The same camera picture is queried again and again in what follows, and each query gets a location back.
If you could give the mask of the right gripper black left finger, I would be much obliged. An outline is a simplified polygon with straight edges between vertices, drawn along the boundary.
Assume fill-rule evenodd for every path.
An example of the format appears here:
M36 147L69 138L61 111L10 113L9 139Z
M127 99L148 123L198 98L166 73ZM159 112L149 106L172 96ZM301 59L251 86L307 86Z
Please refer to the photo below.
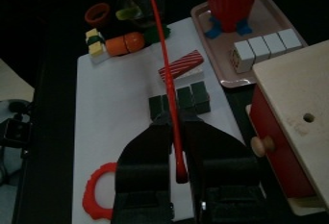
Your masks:
M171 224L171 118L164 112L116 161L112 224Z

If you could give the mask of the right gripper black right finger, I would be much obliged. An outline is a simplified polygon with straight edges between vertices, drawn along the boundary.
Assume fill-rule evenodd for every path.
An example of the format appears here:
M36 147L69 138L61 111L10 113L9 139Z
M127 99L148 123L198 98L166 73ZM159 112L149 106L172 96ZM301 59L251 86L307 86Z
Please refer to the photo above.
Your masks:
M266 201L247 147L195 114L180 116L196 224L260 224Z

